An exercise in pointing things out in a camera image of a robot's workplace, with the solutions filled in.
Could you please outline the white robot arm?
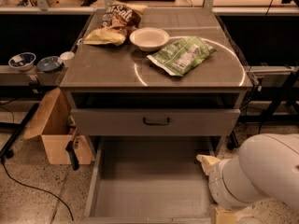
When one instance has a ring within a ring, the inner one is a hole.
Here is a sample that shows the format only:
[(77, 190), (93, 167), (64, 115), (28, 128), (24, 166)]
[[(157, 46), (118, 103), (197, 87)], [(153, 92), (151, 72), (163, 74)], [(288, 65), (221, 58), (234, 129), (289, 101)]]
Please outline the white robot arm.
[(231, 159), (197, 155), (218, 207), (241, 211), (274, 199), (299, 212), (299, 134), (256, 134)]

